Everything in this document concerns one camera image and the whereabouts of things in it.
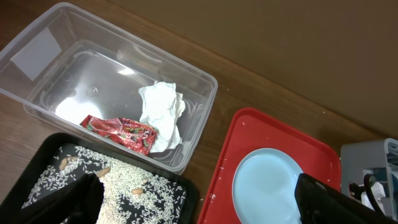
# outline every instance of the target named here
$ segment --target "white tissue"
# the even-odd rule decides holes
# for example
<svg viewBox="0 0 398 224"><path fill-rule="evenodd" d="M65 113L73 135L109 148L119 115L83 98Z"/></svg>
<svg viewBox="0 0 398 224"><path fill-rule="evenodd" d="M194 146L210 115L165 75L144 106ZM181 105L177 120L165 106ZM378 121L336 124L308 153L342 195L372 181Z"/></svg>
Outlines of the white tissue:
<svg viewBox="0 0 398 224"><path fill-rule="evenodd" d="M379 182L376 182L372 187L371 187L372 193L374 198L376 199L377 204L379 205L380 209L382 210L383 213L385 213L383 204L381 203L381 198L386 197L386 193L384 192L384 187L382 184ZM368 196L366 195L366 192L362 192L361 194L361 201L362 204L365 205L368 208L373 209L373 206L371 202L369 201Z"/></svg>
<svg viewBox="0 0 398 224"><path fill-rule="evenodd" d="M155 82L138 90L142 97L142 115L139 122L157 130L155 143L150 152L175 149L182 142L177 119L185 110L182 94L175 91L175 83Z"/></svg>

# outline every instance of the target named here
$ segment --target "red tray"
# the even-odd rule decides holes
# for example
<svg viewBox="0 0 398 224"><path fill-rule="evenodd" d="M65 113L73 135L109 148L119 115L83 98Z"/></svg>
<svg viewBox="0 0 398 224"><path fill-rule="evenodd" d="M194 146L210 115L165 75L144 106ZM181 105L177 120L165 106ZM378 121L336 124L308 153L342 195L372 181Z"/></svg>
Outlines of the red tray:
<svg viewBox="0 0 398 224"><path fill-rule="evenodd" d="M247 154L268 147L285 152L305 173L340 190L340 159L330 146L258 110L243 108L232 119L198 223L240 223L232 202L235 170Z"/></svg>

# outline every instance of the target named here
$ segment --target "black object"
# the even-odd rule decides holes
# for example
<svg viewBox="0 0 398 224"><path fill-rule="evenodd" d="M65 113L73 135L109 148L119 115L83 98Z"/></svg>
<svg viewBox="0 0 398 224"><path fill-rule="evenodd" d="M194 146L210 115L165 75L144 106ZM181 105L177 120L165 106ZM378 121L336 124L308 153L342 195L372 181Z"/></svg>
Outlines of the black object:
<svg viewBox="0 0 398 224"><path fill-rule="evenodd" d="M141 169L149 171L155 175L165 177L172 182L176 182L184 186L185 190L187 191L187 196L181 209L178 223L190 223L193 210L195 209L196 203L198 201L198 189L190 180L144 162L137 161L136 159L131 158L132 155L122 155L120 154L120 150L115 152L110 149L105 149L97 144L65 133L57 133L49 136L40 146L39 150L29 162L25 171L19 177L16 184L13 186L7 197L4 199L3 203L0 205L1 223L10 223L11 217L14 217L21 211L23 203L29 196L31 189L34 187L37 179L40 177L40 174L46 169L49 161L53 158L55 151L57 151L60 146L67 143L83 146L85 148L91 149L92 151L104 154L105 156L119 159L120 161L140 167Z"/></svg>
<svg viewBox="0 0 398 224"><path fill-rule="evenodd" d="M104 185L95 174L84 174L21 210L12 223L95 224L104 199Z"/></svg>
<svg viewBox="0 0 398 224"><path fill-rule="evenodd" d="M398 224L308 174L299 175L295 198L303 224Z"/></svg>

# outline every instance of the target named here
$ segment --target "brown wall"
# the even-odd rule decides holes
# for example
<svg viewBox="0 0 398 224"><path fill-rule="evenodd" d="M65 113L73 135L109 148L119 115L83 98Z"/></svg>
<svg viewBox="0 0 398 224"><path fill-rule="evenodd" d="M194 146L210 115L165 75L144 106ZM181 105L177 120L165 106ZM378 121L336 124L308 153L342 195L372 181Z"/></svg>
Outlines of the brown wall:
<svg viewBox="0 0 398 224"><path fill-rule="evenodd" d="M398 136L395 0L111 1L321 105Z"/></svg>

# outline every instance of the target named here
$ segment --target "white label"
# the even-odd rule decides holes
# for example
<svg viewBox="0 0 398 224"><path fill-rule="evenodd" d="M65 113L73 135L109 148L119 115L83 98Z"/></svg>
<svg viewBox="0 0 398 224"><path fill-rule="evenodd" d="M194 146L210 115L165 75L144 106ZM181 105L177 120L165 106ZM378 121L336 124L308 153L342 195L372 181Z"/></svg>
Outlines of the white label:
<svg viewBox="0 0 398 224"><path fill-rule="evenodd" d="M49 28L45 28L16 53L11 61L33 81L60 52L61 48L54 36Z"/></svg>

